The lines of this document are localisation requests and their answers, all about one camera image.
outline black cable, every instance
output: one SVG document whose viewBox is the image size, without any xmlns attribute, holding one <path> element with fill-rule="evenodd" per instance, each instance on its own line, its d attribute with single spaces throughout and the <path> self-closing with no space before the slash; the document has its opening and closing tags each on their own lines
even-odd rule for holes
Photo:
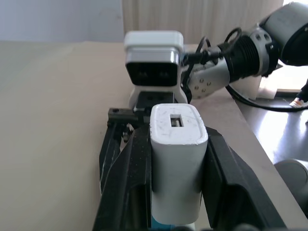
<svg viewBox="0 0 308 231">
<path fill-rule="evenodd" d="M 233 40 L 231 40 L 231 41 L 229 42 L 229 39 L 231 38 L 232 35 L 234 35 L 234 33 L 237 33 L 237 34 L 236 34 L 236 37 L 235 37 Z M 233 48 L 234 48 L 236 42 L 239 40 L 239 38 L 240 38 L 241 36 L 242 36 L 242 29 L 241 29 L 240 27 L 237 27 L 237 28 L 233 29 L 233 30 L 227 35 L 227 37 L 226 37 L 226 39 L 225 39 L 225 42 L 226 42 L 226 43 L 229 43 L 230 46 L 222 53 L 222 55 L 229 54 L 229 53 L 233 50 Z"/>
<path fill-rule="evenodd" d="M 301 108 L 292 108 L 292 107 L 273 107 L 273 106 L 264 106 L 260 105 L 250 99 L 245 98 L 242 96 L 238 91 L 236 91 L 233 87 L 230 85 L 226 86 L 227 91 L 229 94 L 235 99 L 240 101 L 241 103 L 244 103 L 251 107 L 261 108 L 269 111 L 274 112 L 299 112 L 308 109 L 308 107 L 301 107 Z"/>
<path fill-rule="evenodd" d="M 200 53 L 201 48 L 204 46 L 204 42 L 206 42 L 207 47 L 211 46 L 210 40 L 207 37 L 203 37 L 201 39 L 201 41 L 199 42 L 199 45 L 196 49 L 196 52 L 195 52 L 196 54 Z M 189 75 L 192 72 L 193 66 L 194 66 L 194 64 L 189 64 L 189 67 L 188 67 L 187 71 L 185 72 L 185 75 L 184 75 L 184 78 L 183 78 L 183 82 L 182 82 L 183 86 L 187 86 L 188 80 L 189 80 Z"/>
</svg>

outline usb port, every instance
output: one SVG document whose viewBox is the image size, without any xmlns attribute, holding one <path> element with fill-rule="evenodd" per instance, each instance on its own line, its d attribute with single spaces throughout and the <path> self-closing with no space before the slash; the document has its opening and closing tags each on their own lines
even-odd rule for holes
<svg viewBox="0 0 308 231">
<path fill-rule="evenodd" d="M 171 126 L 172 127 L 182 127 L 182 119 L 180 115 L 170 115 Z"/>
</svg>

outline black ribbed joint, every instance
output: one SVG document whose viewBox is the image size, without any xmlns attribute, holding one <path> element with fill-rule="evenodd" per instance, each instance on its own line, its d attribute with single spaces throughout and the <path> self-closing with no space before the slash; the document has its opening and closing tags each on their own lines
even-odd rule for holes
<svg viewBox="0 0 308 231">
<path fill-rule="evenodd" d="M 228 43 L 218 45 L 222 52 Z M 224 55 L 230 72 L 230 83 L 240 78 L 245 78 L 258 73 L 260 60 L 257 48 L 253 41 L 246 35 L 241 36 L 231 52 Z"/>
</svg>

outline white wall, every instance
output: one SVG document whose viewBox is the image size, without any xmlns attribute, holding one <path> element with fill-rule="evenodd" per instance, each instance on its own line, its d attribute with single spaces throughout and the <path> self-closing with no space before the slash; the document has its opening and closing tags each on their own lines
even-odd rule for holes
<svg viewBox="0 0 308 231">
<path fill-rule="evenodd" d="M 122 41 L 121 0 L 0 0 L 0 40 Z"/>
<path fill-rule="evenodd" d="M 289 4 L 290 2 L 300 2 L 300 3 L 303 3 L 303 4 L 308 4 L 308 0 L 284 0 L 283 1 L 283 4 L 286 5 L 286 4 Z"/>
</svg>

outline white camera housing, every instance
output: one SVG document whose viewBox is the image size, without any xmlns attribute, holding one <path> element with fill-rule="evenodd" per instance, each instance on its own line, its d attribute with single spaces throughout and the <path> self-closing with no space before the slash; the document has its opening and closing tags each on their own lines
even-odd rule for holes
<svg viewBox="0 0 308 231">
<path fill-rule="evenodd" d="M 178 103 L 187 103 L 180 87 L 183 35 L 178 31 L 130 31 L 124 39 L 126 69 L 134 89 L 129 107 L 140 92 L 172 92 Z"/>
</svg>

